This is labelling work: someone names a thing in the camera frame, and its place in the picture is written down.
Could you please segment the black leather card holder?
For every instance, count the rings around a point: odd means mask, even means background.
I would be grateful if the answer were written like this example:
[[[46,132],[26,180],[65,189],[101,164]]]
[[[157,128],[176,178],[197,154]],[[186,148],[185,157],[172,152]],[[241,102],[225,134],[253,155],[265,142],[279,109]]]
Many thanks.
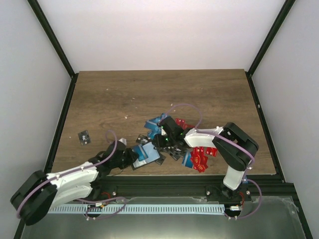
[[[139,135],[136,140],[137,145],[132,147],[134,153],[138,154],[137,160],[132,164],[132,169],[136,170],[150,163],[156,162],[162,165],[166,157],[152,144],[149,137]]]

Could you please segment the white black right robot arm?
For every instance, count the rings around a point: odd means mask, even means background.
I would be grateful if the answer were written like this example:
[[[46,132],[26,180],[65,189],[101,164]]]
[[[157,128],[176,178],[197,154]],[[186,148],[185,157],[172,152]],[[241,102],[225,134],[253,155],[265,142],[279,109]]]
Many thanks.
[[[240,185],[259,150],[257,142],[233,122],[222,127],[199,129],[165,117],[157,122],[157,131],[151,139],[156,149],[183,157],[184,162],[189,162],[198,172],[207,169],[209,156],[219,153],[228,165],[220,189],[228,201],[239,195]]]

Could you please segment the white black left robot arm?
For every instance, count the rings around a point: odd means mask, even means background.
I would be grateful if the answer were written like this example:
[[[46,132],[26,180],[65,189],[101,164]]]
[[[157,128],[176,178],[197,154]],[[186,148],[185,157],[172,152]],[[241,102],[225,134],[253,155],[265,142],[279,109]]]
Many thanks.
[[[42,220],[49,210],[70,201],[97,201],[102,195],[98,181],[115,169],[132,165],[139,155],[121,141],[113,142],[83,164],[57,173],[33,172],[10,199],[18,218],[27,226]]]

